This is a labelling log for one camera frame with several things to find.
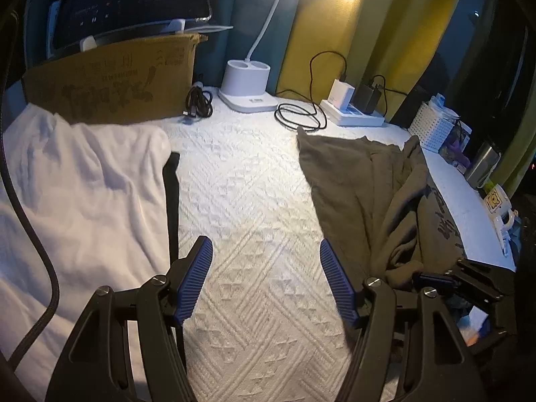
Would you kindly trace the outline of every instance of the curtain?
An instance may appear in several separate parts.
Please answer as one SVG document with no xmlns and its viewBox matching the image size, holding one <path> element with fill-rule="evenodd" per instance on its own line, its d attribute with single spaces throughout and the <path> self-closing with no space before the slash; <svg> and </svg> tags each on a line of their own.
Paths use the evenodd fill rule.
<svg viewBox="0 0 536 402">
<path fill-rule="evenodd" d="M 221 86 L 227 60 L 246 57 L 261 31 L 273 1 L 210 0 L 210 24 L 232 25 L 234 28 L 209 33 L 208 41 L 199 44 L 194 73 L 202 79 L 203 84 Z M 270 26 L 252 56 L 252 60 L 260 60 L 271 67 L 266 88 L 270 93 L 275 93 L 297 4 L 298 0 L 280 0 Z"/>
<path fill-rule="evenodd" d="M 309 60 L 324 50 L 348 55 L 361 7 L 362 0 L 299 0 L 277 91 L 290 88 L 309 96 Z M 336 55 L 322 55 L 315 61 L 316 102 L 328 98 L 342 68 L 342 59 Z"/>
<path fill-rule="evenodd" d="M 347 82 L 375 74 L 409 92 L 430 63 L 458 0 L 300 0 L 278 90 L 306 93 L 309 59 L 323 50 L 348 56 Z M 314 100 L 327 98 L 340 74 L 336 56 L 315 66 Z M 404 97 L 388 92 L 389 120 Z M 384 103 L 379 110 L 385 113 Z"/>
<path fill-rule="evenodd" d="M 513 141 L 491 175 L 491 181 L 500 184 L 509 197 L 514 195 L 532 159 L 536 155 L 536 72 L 525 114 Z"/>
</svg>

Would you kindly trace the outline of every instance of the black charger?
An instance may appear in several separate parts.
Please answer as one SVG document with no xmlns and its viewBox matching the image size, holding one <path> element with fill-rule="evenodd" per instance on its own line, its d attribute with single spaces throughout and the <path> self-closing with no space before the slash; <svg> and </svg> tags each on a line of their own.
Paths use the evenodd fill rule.
<svg viewBox="0 0 536 402">
<path fill-rule="evenodd" d="M 361 113 L 371 115 L 376 110 L 381 97 L 382 91 L 378 88 L 378 85 L 373 86 L 372 82 L 369 84 L 361 83 L 355 90 L 351 103 Z"/>
</svg>

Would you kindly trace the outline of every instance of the cardboard box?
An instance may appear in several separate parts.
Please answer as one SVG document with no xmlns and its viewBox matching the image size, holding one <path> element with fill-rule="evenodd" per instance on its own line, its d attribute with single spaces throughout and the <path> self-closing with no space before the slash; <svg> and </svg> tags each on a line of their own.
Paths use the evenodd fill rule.
<svg viewBox="0 0 536 402">
<path fill-rule="evenodd" d="M 29 103 L 69 123 L 132 124 L 178 116 L 192 85 L 197 33 L 97 47 L 29 69 Z"/>
</svg>

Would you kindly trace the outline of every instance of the black cable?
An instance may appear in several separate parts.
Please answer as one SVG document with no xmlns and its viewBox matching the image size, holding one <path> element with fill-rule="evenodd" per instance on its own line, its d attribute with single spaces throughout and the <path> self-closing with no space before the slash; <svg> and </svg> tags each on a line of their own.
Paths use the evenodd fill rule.
<svg viewBox="0 0 536 402">
<path fill-rule="evenodd" d="M 382 90 L 383 90 L 383 98 L 384 98 L 384 100 L 385 100 L 385 114 L 387 115 L 388 107 L 387 107 L 387 93 L 386 93 L 386 91 L 388 91 L 388 92 L 394 92 L 394 93 L 400 93 L 400 95 L 404 95 L 404 96 L 408 96 L 408 94 L 405 93 L 405 92 L 402 92 L 401 90 L 388 89 L 388 88 L 387 88 L 387 80 L 385 80 L 385 76 L 383 76 L 382 74 L 376 74 L 375 76 L 373 76 L 373 77 L 371 78 L 371 81 L 369 82 L 369 84 L 370 84 L 371 87 L 372 87 L 372 85 L 374 84 L 374 80 L 376 79 L 376 77 L 381 77 L 381 79 L 383 80 Z"/>
<path fill-rule="evenodd" d="M 282 95 L 283 93 L 286 93 L 286 92 L 292 92 L 292 93 L 302 97 L 303 99 L 309 101 L 309 103 L 311 103 L 311 105 L 313 106 L 314 112 L 311 112 L 310 110 L 305 109 L 304 107 L 299 106 L 297 104 L 280 103 L 277 106 L 277 109 L 275 110 L 273 116 L 274 116 L 275 120 L 277 120 L 278 123 L 283 125 L 283 127 L 288 128 L 289 130 L 297 130 L 298 127 L 302 127 L 305 132 L 313 132 L 313 131 L 323 130 L 324 128 L 326 128 L 328 126 L 328 118 L 326 116 L 326 113 L 324 112 L 324 110 L 322 109 L 320 104 L 316 104 L 313 101 L 313 62 L 318 56 L 321 56 L 321 55 L 327 54 L 327 53 L 334 54 L 334 55 L 342 57 L 342 60 L 344 61 L 344 71 L 342 71 L 342 74 L 341 74 L 339 80 L 341 80 L 342 82 L 344 82 L 346 80 L 346 71 L 348 69 L 348 62 L 346 60 L 346 57 L 344 57 L 338 51 L 332 51 L 332 50 L 321 51 L 320 53 L 315 54 L 311 58 L 311 60 L 309 60 L 309 77 L 310 77 L 309 98 L 307 98 L 304 94 L 299 93 L 298 91 L 295 91 L 294 89 L 284 89 L 284 90 L 282 90 L 280 92 L 275 93 L 275 95 L 278 96 L 278 95 Z M 323 124 L 317 118 L 319 110 L 320 110 L 320 114 L 323 116 L 323 122 L 324 122 Z M 287 117 L 285 117 L 285 115 L 283 113 L 290 114 L 290 115 L 309 116 L 316 122 L 316 125 L 313 126 L 313 125 L 306 125 L 306 124 L 302 124 L 302 123 L 297 123 L 297 122 L 295 122 L 293 120 L 290 120 Z"/>
<path fill-rule="evenodd" d="M 17 32 L 18 32 L 18 25 L 19 25 L 19 18 L 15 12 L 11 13 L 10 20 L 12 20 L 14 23 L 14 25 L 12 26 L 13 37 L 11 38 L 9 51 L 6 54 L 6 61 L 5 61 L 6 64 L 4 66 L 5 72 L 4 74 L 2 74 L 2 81 L 1 81 L 2 84 L 0 84 L 0 108 L 2 107 L 1 106 L 2 99 L 4 96 L 4 92 L 5 92 L 5 86 L 7 83 L 7 73 L 9 72 L 9 65 L 11 62 L 11 57 L 13 55 L 13 49 L 15 47 L 15 42 L 17 40 Z M 0 129 L 2 129 L 2 114 L 3 114 L 3 108 L 0 109 Z M 31 327 L 31 329 L 28 331 L 28 334 L 26 334 L 22 338 L 18 346 L 13 351 L 11 357 L 7 361 L 10 367 L 13 370 L 15 370 L 17 366 L 19 365 L 20 360 L 22 360 L 26 352 L 28 352 L 28 349 L 30 348 L 30 346 L 37 339 L 39 334 L 41 334 L 41 332 L 45 329 L 47 324 L 50 322 L 50 319 L 52 319 L 53 315 L 55 314 L 58 308 L 58 303 L 60 302 L 60 284 L 58 283 L 58 277 L 56 275 L 56 272 L 54 271 L 54 267 L 45 250 L 45 247 L 43 246 L 35 230 L 31 226 L 30 221 L 28 220 L 28 217 L 26 216 L 26 213 L 24 213 L 24 209 L 22 208 L 19 198 L 17 197 L 17 192 L 15 191 L 13 187 L 13 183 L 9 175 L 9 169 L 7 167 L 7 161 L 5 157 L 4 137 L 3 137 L 2 131 L 0 131 L 0 175 L 2 175 L 2 181 L 4 183 L 5 191 L 6 191 L 7 197 L 9 198 L 11 205 L 13 206 L 13 210 L 15 211 L 15 214 L 17 215 L 17 218 L 19 219 L 26 234 L 28 234 L 31 244 L 33 244 L 34 248 L 39 254 L 39 257 L 41 257 L 41 260 L 47 270 L 48 277 L 50 278 L 50 284 L 52 285 L 52 296 L 50 298 L 50 303 L 47 309 L 41 315 L 38 321 Z"/>
<path fill-rule="evenodd" d="M 203 90 L 200 86 L 193 85 L 186 96 L 184 105 L 186 106 L 185 114 L 189 116 L 201 116 L 209 118 L 212 116 L 212 92 Z"/>
<path fill-rule="evenodd" d="M 389 92 L 400 93 L 400 95 L 404 95 L 404 96 L 408 96 L 408 95 L 409 95 L 409 93 L 402 92 L 401 90 L 388 89 L 388 88 L 384 88 L 384 89 L 387 90 L 387 91 L 389 91 Z"/>
<path fill-rule="evenodd" d="M 387 110 L 388 110 L 388 107 L 387 107 L 387 80 L 385 80 L 385 77 L 382 75 L 382 74 L 376 74 L 374 75 L 372 78 L 371 78 L 371 82 L 370 82 L 370 85 L 372 86 L 374 84 L 374 80 L 376 80 L 376 77 L 381 77 L 381 79 L 383 80 L 383 99 L 385 100 L 385 115 L 387 115 Z"/>
<path fill-rule="evenodd" d="M 460 144 L 460 149 L 462 148 L 462 142 L 463 142 L 463 135 L 464 135 L 464 128 L 462 127 L 462 120 L 460 118 L 456 119 L 456 122 L 454 124 L 454 126 L 459 126 L 460 127 L 460 137 L 459 137 L 459 144 Z"/>
</svg>

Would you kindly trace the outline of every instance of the yellow curtain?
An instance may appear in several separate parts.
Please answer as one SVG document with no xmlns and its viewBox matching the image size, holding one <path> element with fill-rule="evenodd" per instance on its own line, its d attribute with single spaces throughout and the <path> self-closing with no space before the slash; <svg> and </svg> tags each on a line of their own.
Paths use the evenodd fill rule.
<svg viewBox="0 0 536 402">
<path fill-rule="evenodd" d="M 309 59 L 323 50 L 348 56 L 347 82 L 383 74 L 388 87 L 410 91 L 430 63 L 458 0 L 300 0 L 278 90 L 307 93 Z M 341 70 L 337 56 L 314 67 L 315 101 L 327 98 Z M 403 97 L 388 95 L 389 120 Z"/>
<path fill-rule="evenodd" d="M 491 175 L 491 181 L 500 184 L 509 197 L 523 179 L 536 154 L 536 72 L 532 79 L 532 87 L 527 101 L 525 114 L 519 129 L 497 169 Z"/>
<path fill-rule="evenodd" d="M 309 60 L 324 50 L 348 55 L 360 6 L 361 0 L 299 0 L 277 91 L 290 88 L 309 96 Z M 342 59 L 336 55 L 322 55 L 315 60 L 316 102 L 328 98 L 342 67 Z"/>
</svg>

